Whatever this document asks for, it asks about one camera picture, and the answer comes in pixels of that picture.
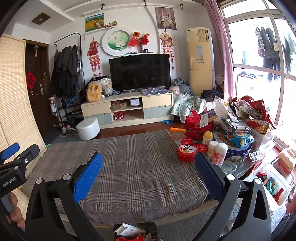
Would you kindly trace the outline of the person left hand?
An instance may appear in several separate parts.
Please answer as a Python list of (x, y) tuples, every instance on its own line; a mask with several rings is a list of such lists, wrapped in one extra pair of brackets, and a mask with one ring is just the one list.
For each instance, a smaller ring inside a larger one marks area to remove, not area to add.
[(13, 206), (13, 210), (10, 213), (10, 219), (17, 224), (19, 228), (25, 228), (25, 220), (22, 217), (21, 210), (17, 207), (18, 199), (14, 193), (10, 193), (10, 202)]

